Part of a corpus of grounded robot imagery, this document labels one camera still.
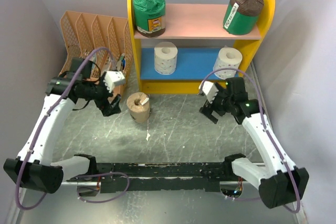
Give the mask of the brown green paper roll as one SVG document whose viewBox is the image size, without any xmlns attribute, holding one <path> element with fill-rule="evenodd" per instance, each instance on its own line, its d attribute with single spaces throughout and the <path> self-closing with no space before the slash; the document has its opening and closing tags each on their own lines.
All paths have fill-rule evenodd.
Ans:
<svg viewBox="0 0 336 224">
<path fill-rule="evenodd" d="M 256 24 L 264 7 L 264 0 L 230 0 L 223 28 L 232 35 L 246 35 Z"/>
</svg>

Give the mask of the white dotted toilet paper roll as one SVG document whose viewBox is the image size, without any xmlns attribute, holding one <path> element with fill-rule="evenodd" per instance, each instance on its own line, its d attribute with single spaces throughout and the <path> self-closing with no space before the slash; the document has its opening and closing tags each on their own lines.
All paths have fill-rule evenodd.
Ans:
<svg viewBox="0 0 336 224">
<path fill-rule="evenodd" d="M 178 49 L 172 42 L 160 42 L 154 47 L 154 69 L 162 75 L 176 70 Z"/>
</svg>

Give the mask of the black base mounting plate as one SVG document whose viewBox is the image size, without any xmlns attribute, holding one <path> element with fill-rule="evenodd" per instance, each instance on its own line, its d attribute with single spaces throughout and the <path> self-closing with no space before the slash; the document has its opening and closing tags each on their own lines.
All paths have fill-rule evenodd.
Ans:
<svg viewBox="0 0 336 224">
<path fill-rule="evenodd" d="M 225 162 L 205 163 L 98 163 L 95 178 L 72 177 L 68 182 L 99 182 L 101 193 L 119 191 L 204 190 L 233 191 L 239 178 Z"/>
</svg>

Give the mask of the white floral toilet paper roll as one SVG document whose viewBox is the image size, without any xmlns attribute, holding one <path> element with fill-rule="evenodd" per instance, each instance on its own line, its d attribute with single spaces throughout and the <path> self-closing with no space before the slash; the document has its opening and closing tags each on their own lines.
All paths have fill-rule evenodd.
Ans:
<svg viewBox="0 0 336 224">
<path fill-rule="evenodd" d="M 238 69 L 243 56 L 241 52 L 235 48 L 224 47 L 222 48 L 216 58 L 215 64 L 213 66 L 213 71 L 220 68 L 235 68 Z M 236 70 L 222 70 L 214 73 L 214 75 L 220 79 L 232 78 L 236 74 Z"/>
</svg>

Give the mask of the items in file organizer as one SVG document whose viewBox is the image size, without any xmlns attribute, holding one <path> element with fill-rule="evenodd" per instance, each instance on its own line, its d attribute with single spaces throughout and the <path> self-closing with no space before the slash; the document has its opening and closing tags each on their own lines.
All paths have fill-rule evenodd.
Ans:
<svg viewBox="0 0 336 224">
<path fill-rule="evenodd" d="M 104 64 L 98 63 L 98 61 L 102 60 L 102 56 L 97 57 L 96 54 L 94 54 L 91 58 L 92 61 L 92 68 L 91 68 L 91 79 L 99 78 L 101 74 L 104 71 L 109 71 L 112 67 L 112 61 L 109 56 L 107 56 L 106 61 Z M 126 59 L 125 59 L 125 53 L 122 53 L 117 61 L 116 64 L 116 70 L 117 71 L 123 71 L 126 66 Z"/>
</svg>

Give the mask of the orange plastic file organizer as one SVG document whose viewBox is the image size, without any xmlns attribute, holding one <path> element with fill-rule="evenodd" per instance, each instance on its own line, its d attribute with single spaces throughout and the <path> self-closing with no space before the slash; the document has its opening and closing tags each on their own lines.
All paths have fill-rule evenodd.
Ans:
<svg viewBox="0 0 336 224">
<path fill-rule="evenodd" d="M 69 70 L 72 58 L 85 58 L 94 49 L 107 47 L 113 56 L 110 70 L 116 67 L 120 55 L 125 53 L 126 66 L 122 72 L 128 80 L 133 49 L 126 18 L 66 11 L 60 26 L 67 50 L 67 59 L 61 72 Z M 99 56 L 102 56 L 102 60 L 98 63 L 104 64 L 108 53 L 100 51 L 97 54 Z"/>
</svg>

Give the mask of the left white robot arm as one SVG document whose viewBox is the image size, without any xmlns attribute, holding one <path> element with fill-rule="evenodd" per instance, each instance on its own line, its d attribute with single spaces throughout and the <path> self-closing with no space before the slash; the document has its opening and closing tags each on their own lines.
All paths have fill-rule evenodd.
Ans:
<svg viewBox="0 0 336 224">
<path fill-rule="evenodd" d="M 121 96 L 114 94 L 113 90 L 125 83 L 123 73 L 105 71 L 97 81 L 90 81 L 92 61 L 87 61 L 81 72 L 76 74 L 83 61 L 73 59 L 70 70 L 50 80 L 42 111 L 29 139 L 15 159 L 5 161 L 4 171 L 15 182 L 17 191 L 27 188 L 53 194 L 62 182 L 74 177 L 81 177 L 87 182 L 97 178 L 94 156 L 76 154 L 60 164 L 52 162 L 56 141 L 79 99 L 94 101 L 103 116 L 121 112 Z"/>
</svg>

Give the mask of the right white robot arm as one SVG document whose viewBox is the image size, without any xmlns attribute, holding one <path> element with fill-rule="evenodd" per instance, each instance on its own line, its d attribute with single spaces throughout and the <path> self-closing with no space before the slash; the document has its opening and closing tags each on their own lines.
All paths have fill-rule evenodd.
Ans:
<svg viewBox="0 0 336 224">
<path fill-rule="evenodd" d="M 226 86 L 202 81 L 199 93 L 206 97 L 200 112 L 217 123 L 213 113 L 231 114 L 253 139 L 264 162 L 258 167 L 244 155 L 226 157 L 223 176 L 230 181 L 241 177 L 259 192 L 260 199 L 270 209 L 299 202 L 304 195 L 309 173 L 298 168 L 286 154 L 272 131 L 267 116 L 257 99 L 249 99 L 243 78 L 226 79 Z"/>
</svg>

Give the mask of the yellow pink blue shelf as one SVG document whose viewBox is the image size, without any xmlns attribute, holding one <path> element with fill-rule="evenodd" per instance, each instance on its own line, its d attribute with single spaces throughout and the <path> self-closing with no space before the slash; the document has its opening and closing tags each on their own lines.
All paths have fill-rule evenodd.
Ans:
<svg viewBox="0 0 336 224">
<path fill-rule="evenodd" d="M 264 0 L 264 3 L 255 27 L 246 35 L 232 35 L 223 29 L 226 5 L 167 4 L 166 30 L 158 38 L 164 41 L 190 39 L 197 44 L 203 40 L 233 40 L 233 47 L 243 56 L 239 69 L 246 71 L 273 21 L 276 0 Z M 141 41 L 145 37 L 135 28 L 132 0 L 127 0 L 127 10 L 140 91 L 148 94 L 196 94 L 199 83 L 212 71 L 219 50 L 202 46 L 182 47 L 176 71 L 167 76 L 158 74 L 154 70 L 154 50 L 142 48 Z"/>
</svg>

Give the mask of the beige paper roll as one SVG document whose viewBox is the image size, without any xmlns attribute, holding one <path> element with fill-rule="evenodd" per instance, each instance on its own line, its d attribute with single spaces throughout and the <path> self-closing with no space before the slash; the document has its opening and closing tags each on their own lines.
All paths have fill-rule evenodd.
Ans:
<svg viewBox="0 0 336 224">
<path fill-rule="evenodd" d="M 132 119 L 144 123 L 150 116 L 150 99 L 143 92 L 136 92 L 127 98 L 127 107 Z"/>
</svg>

